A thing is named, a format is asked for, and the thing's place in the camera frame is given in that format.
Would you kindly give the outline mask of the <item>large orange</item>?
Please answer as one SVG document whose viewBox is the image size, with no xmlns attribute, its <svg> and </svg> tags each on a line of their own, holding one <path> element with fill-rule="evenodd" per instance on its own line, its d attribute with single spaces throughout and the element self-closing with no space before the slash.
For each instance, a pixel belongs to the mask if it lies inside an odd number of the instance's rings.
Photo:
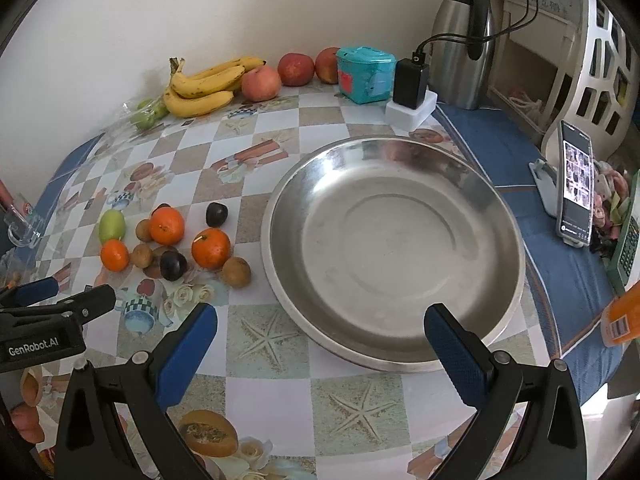
<svg viewBox="0 0 640 480">
<path fill-rule="evenodd" d="M 153 242 L 160 245 L 175 245 L 184 237 L 184 220 L 175 208 L 163 208 L 151 216 L 150 231 Z"/>
<path fill-rule="evenodd" d="M 191 245 L 195 263 L 206 270 L 219 270 L 231 257 L 230 238 L 221 229 L 208 228 L 198 233 Z"/>
</svg>

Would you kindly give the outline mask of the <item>right red apple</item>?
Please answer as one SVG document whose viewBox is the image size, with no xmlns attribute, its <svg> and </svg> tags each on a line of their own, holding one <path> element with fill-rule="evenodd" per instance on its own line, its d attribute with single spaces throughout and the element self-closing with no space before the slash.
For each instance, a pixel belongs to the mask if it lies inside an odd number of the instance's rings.
<svg viewBox="0 0 640 480">
<path fill-rule="evenodd" d="M 317 55 L 316 62 L 314 62 L 316 75 L 324 84 L 338 83 L 337 51 L 338 47 L 325 48 Z"/>
</svg>

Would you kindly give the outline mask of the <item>teal plastic box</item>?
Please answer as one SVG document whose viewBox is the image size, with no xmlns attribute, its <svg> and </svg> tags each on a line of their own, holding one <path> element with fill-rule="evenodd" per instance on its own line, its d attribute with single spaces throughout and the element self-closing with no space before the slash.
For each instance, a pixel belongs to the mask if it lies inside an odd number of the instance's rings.
<svg viewBox="0 0 640 480">
<path fill-rule="evenodd" d="M 397 63 L 392 54 L 367 46 L 341 48 L 336 62 L 338 86 L 352 102 L 362 105 L 390 98 Z"/>
</svg>

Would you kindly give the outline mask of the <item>glass mug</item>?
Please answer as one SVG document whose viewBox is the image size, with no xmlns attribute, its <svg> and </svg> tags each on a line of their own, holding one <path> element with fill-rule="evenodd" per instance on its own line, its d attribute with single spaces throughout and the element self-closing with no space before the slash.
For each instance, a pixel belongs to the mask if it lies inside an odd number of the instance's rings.
<svg viewBox="0 0 640 480">
<path fill-rule="evenodd" d="M 9 241 L 18 248 L 35 248 L 46 229 L 44 219 L 22 194 L 14 195 L 4 221 L 8 226 Z"/>
</svg>

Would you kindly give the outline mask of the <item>middle red apple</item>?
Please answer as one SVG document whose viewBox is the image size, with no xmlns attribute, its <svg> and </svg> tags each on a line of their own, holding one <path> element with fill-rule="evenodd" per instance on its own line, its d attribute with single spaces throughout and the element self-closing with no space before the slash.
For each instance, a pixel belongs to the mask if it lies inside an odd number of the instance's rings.
<svg viewBox="0 0 640 480">
<path fill-rule="evenodd" d="M 288 53 L 280 59 L 278 73 L 284 86 L 304 86 L 314 78 L 314 60 L 303 53 Z"/>
</svg>

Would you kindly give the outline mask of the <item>clear box of green fruit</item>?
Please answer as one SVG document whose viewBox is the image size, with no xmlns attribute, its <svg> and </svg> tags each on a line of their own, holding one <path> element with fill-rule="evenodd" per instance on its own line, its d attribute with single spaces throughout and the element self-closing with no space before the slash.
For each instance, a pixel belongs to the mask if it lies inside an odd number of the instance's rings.
<svg viewBox="0 0 640 480">
<path fill-rule="evenodd" d="M 144 99 L 137 104 L 124 103 L 105 127 L 105 131 L 112 133 L 130 125 L 138 131 L 145 132 L 152 129 L 168 114 L 168 109 L 160 96 Z"/>
</svg>

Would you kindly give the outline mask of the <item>pale red apple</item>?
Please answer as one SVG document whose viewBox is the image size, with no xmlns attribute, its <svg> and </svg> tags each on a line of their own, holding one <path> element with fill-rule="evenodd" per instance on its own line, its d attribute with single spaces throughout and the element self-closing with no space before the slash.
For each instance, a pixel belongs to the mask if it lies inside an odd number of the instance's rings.
<svg viewBox="0 0 640 480">
<path fill-rule="evenodd" d="M 279 73 L 274 68 L 263 65 L 243 76 L 241 90 L 250 102 L 264 102 L 279 94 L 281 84 Z"/>
</svg>

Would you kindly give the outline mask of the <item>green calculator box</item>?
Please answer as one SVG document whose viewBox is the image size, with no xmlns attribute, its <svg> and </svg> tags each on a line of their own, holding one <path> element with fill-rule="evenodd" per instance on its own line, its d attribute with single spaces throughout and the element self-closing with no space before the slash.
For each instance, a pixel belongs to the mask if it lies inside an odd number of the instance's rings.
<svg viewBox="0 0 640 480">
<path fill-rule="evenodd" d="M 639 281 L 639 173 L 631 181 L 630 205 L 623 222 L 613 258 L 606 268 L 617 296 Z"/>
</svg>

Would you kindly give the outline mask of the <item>steel thermos jug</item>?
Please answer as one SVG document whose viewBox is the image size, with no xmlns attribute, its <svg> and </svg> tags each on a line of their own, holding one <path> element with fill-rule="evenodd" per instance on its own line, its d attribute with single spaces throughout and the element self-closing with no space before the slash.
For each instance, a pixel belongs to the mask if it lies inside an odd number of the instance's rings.
<svg viewBox="0 0 640 480">
<path fill-rule="evenodd" d="M 430 89 L 451 106 L 475 110 L 486 90 L 496 31 L 490 0 L 442 0 L 431 43 Z"/>
</svg>

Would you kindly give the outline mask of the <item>blue cloth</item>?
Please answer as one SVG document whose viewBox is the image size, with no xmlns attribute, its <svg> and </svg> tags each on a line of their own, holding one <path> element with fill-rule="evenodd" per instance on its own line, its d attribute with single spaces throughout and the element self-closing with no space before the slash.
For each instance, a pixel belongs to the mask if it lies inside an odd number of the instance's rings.
<svg viewBox="0 0 640 480">
<path fill-rule="evenodd" d="M 528 166 L 541 154 L 505 112 L 439 103 L 434 116 L 511 208 L 549 356 L 567 362 L 579 402 L 586 403 L 614 375 L 624 353 L 621 346 L 605 347 L 600 335 L 601 312 L 614 299 L 600 258 L 556 235 Z"/>
</svg>

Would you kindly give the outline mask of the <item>orange bottle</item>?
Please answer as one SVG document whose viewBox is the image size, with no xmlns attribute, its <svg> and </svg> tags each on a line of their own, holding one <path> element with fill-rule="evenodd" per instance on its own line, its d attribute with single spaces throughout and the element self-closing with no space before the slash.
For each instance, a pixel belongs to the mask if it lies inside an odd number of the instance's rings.
<svg viewBox="0 0 640 480">
<path fill-rule="evenodd" d="M 630 290 L 603 310 L 601 335 L 607 347 L 614 347 L 638 338 L 639 334 L 639 296 Z"/>
</svg>

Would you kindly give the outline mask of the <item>white plastic basket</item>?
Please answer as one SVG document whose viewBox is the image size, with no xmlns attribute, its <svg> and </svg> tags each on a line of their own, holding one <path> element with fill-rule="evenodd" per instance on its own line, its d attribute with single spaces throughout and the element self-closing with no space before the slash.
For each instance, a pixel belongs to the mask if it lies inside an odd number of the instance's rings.
<svg viewBox="0 0 640 480">
<path fill-rule="evenodd" d="M 582 0 L 577 61 L 568 97 L 541 144 L 547 162 L 560 159 L 560 122 L 590 137 L 594 157 L 623 144 L 639 92 L 639 55 L 603 0 Z"/>
</svg>

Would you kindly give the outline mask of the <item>black power adapter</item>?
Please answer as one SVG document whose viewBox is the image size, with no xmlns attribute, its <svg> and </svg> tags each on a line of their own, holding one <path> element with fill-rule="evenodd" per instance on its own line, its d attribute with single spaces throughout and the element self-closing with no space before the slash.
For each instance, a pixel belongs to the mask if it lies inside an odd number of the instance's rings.
<svg viewBox="0 0 640 480">
<path fill-rule="evenodd" d="M 428 84 L 428 65 L 425 54 L 414 51 L 410 58 L 396 63 L 393 101 L 406 107 L 417 108 L 424 100 Z"/>
</svg>

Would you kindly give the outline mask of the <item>brown kiwi fruit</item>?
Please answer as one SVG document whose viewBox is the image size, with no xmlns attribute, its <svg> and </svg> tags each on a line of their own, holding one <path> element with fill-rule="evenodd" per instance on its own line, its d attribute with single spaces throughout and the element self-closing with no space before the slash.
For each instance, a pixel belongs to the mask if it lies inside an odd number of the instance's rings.
<svg viewBox="0 0 640 480">
<path fill-rule="evenodd" d="M 229 258 L 221 269 L 221 279 L 232 288 L 243 288 L 252 280 L 252 269 L 241 257 Z"/>
<path fill-rule="evenodd" d="M 136 237 L 143 243 L 152 242 L 153 237 L 150 231 L 151 221 L 149 219 L 141 220 L 136 226 Z"/>
<path fill-rule="evenodd" d="M 137 244 L 130 252 L 130 261 L 138 269 L 144 270 L 153 262 L 153 249 L 145 243 Z"/>
</svg>

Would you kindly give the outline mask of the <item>dark plum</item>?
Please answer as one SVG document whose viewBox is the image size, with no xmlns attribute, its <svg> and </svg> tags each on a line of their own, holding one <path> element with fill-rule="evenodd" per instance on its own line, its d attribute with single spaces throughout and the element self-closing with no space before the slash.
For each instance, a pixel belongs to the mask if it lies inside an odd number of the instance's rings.
<svg viewBox="0 0 640 480">
<path fill-rule="evenodd" d="M 160 256 L 160 275 L 168 282 L 180 280 L 188 270 L 186 257 L 175 250 L 168 250 Z"/>
<path fill-rule="evenodd" d="M 160 209 L 163 209 L 163 208 L 170 208 L 170 207 L 171 207 L 171 206 L 170 206 L 170 205 L 168 205 L 168 204 L 166 204 L 166 203 L 159 204 L 157 207 L 155 207 L 155 208 L 153 209 L 153 211 L 151 212 L 151 216 L 152 216 L 153 214 L 155 214 L 155 213 L 156 213 L 158 210 L 160 210 Z"/>
<path fill-rule="evenodd" d="M 211 202 L 206 208 L 205 221 L 210 228 L 220 228 L 227 221 L 228 215 L 228 207 L 225 204 Z"/>
</svg>

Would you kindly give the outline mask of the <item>large steel bowl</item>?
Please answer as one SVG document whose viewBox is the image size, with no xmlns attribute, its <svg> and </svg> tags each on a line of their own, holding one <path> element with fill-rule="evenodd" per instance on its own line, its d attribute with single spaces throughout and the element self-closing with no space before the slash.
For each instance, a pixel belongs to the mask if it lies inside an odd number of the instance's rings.
<svg viewBox="0 0 640 480">
<path fill-rule="evenodd" d="M 491 344 L 524 288 L 520 229 L 497 190 L 461 158 L 403 136 L 337 141 L 288 170 L 260 244 L 297 327 L 381 372 L 439 366 L 423 327 L 432 304 Z"/>
</svg>

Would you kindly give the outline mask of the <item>yellow banana bunch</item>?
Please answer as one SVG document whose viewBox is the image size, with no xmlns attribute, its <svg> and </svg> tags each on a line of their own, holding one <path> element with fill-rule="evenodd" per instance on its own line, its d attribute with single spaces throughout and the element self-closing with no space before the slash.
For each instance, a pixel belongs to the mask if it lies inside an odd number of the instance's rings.
<svg viewBox="0 0 640 480">
<path fill-rule="evenodd" d="M 169 84 L 163 103 L 180 118 L 208 115 L 227 106 L 240 91 L 242 79 L 251 70 L 266 65 L 257 56 L 244 56 L 213 66 L 192 76 L 183 73 L 183 58 L 170 58 Z"/>
</svg>

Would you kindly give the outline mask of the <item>small orange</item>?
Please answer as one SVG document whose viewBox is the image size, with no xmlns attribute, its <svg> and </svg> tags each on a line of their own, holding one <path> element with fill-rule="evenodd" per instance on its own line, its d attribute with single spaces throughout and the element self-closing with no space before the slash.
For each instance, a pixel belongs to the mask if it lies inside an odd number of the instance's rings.
<svg viewBox="0 0 640 480">
<path fill-rule="evenodd" d="M 122 272 L 129 264 L 129 252 L 121 240 L 108 240 L 101 247 L 100 258 L 105 269 Z"/>
</svg>

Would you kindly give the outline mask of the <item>white phone stand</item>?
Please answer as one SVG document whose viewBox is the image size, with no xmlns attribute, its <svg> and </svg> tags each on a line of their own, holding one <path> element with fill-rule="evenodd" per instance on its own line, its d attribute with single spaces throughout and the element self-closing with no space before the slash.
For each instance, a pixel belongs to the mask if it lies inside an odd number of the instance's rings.
<svg viewBox="0 0 640 480">
<path fill-rule="evenodd" d="M 559 212 L 558 172 L 542 158 L 530 162 L 528 166 L 544 211 L 551 218 L 556 218 Z"/>
</svg>

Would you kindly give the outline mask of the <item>smartphone on stand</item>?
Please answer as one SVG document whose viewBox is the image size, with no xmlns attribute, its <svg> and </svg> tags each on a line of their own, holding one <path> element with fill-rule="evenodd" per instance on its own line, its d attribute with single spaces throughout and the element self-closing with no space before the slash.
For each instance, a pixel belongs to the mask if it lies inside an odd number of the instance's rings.
<svg viewBox="0 0 640 480">
<path fill-rule="evenodd" d="M 590 137 L 561 120 L 559 154 L 556 232 L 565 244 L 584 248 L 590 244 L 593 217 L 594 171 Z"/>
</svg>

